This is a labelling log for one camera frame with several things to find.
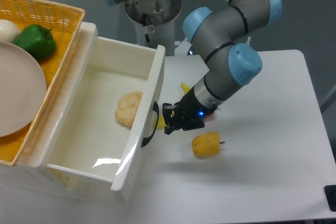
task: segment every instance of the bread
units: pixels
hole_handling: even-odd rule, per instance
[[[141,91],[124,94],[120,98],[118,107],[114,113],[115,119],[126,126],[132,126],[141,98]]]

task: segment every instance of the green bell pepper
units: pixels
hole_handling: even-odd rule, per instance
[[[30,53],[36,60],[50,56],[56,50],[51,29],[39,24],[25,27],[14,40],[14,44]]]

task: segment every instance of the open drawer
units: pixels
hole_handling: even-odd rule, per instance
[[[153,106],[161,92],[165,49],[96,40],[44,166],[67,189],[109,184],[126,201],[141,164],[142,140],[158,118]],[[136,90],[143,96],[130,129],[116,121],[114,111],[125,93]]]

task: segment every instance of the white plate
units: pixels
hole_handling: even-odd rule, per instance
[[[0,41],[0,137],[26,126],[46,95],[38,62],[23,49]]]

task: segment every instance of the white table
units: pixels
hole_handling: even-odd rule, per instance
[[[305,59],[299,51],[260,53],[261,73],[223,103],[206,128],[147,145],[126,205],[98,192],[78,201],[0,185],[0,223],[232,223],[336,218],[323,187],[334,162]],[[166,57],[160,98],[174,103],[181,82],[207,72],[198,56]],[[219,155],[197,159],[191,140],[218,131]]]

